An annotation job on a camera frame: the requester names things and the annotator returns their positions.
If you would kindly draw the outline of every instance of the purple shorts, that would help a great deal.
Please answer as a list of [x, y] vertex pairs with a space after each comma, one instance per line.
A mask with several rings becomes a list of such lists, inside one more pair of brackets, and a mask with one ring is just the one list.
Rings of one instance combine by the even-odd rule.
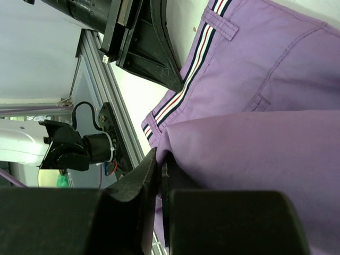
[[340, 32], [270, 0], [210, 0], [181, 75], [142, 128], [251, 111], [340, 109]]

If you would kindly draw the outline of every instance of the black cylinder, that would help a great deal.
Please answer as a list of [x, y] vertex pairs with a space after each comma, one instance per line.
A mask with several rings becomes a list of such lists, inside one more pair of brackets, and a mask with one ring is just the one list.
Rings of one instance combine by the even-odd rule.
[[84, 135], [83, 142], [90, 154], [91, 164], [108, 162], [111, 160], [111, 144], [109, 137], [105, 134]]
[[112, 0], [42, 0], [100, 33], [105, 32]]

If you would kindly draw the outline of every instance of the table surface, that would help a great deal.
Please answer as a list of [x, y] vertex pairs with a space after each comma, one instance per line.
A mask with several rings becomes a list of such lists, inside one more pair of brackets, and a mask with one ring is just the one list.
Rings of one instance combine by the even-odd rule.
[[[340, 2], [338, 0], [274, 0], [274, 2], [340, 28]], [[190, 51], [196, 34], [194, 28], [198, 27], [207, 3], [208, 0], [168, 0], [168, 30], [175, 54], [179, 57], [181, 65], [184, 64]], [[119, 69], [115, 63], [111, 65], [137, 137], [144, 154], [146, 154], [150, 150], [150, 146], [142, 131], [141, 123], [162, 99], [167, 89], [133, 76]]]

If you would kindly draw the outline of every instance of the purple pants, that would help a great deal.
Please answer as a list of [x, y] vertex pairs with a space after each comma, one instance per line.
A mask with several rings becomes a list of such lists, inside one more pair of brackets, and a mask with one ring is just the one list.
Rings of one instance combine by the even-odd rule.
[[312, 254], [340, 254], [339, 36], [269, 0], [210, 0], [183, 91], [142, 124], [157, 160], [208, 189], [284, 192]]

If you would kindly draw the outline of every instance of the purple fabric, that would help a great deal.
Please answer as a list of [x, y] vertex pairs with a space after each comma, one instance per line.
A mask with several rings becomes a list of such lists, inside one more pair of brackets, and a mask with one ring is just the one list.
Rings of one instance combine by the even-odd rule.
[[164, 128], [251, 111], [340, 109], [340, 32], [269, 0], [210, 0], [181, 75], [143, 121]]
[[[212, 190], [277, 190], [295, 205], [312, 254], [340, 252], [340, 110], [252, 112], [168, 126], [157, 160]], [[157, 199], [156, 232], [163, 232]]]

